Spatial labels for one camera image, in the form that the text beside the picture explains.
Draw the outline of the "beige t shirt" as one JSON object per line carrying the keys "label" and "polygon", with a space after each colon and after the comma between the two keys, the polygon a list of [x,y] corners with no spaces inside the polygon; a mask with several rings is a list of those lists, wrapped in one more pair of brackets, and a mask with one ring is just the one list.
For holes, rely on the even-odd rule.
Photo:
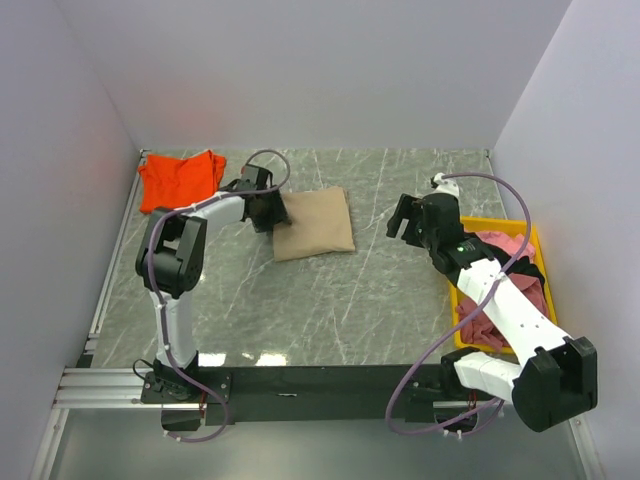
{"label": "beige t shirt", "polygon": [[276,262],[356,250],[344,188],[283,193],[282,198],[290,223],[273,229]]}

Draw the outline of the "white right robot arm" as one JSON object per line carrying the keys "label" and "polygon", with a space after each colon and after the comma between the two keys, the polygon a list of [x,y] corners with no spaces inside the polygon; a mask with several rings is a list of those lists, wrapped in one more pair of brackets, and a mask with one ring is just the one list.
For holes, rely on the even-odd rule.
{"label": "white right robot arm", "polygon": [[510,363],[475,349],[455,352],[438,377],[444,395],[460,399],[475,389],[508,401],[535,432],[597,406],[593,343],[571,337],[525,297],[496,247],[465,231],[456,196],[401,195],[387,235],[426,249],[436,270],[481,308],[517,357]]}

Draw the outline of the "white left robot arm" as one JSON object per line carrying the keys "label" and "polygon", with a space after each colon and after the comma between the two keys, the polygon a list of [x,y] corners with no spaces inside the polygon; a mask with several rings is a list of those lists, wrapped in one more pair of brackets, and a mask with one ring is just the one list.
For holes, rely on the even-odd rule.
{"label": "white left robot arm", "polygon": [[176,401],[193,399],[200,388],[191,303],[204,268],[207,237],[245,221],[258,233],[290,222],[273,173],[252,163],[211,197],[175,209],[159,207],[149,218],[135,270],[155,313],[154,376]]}

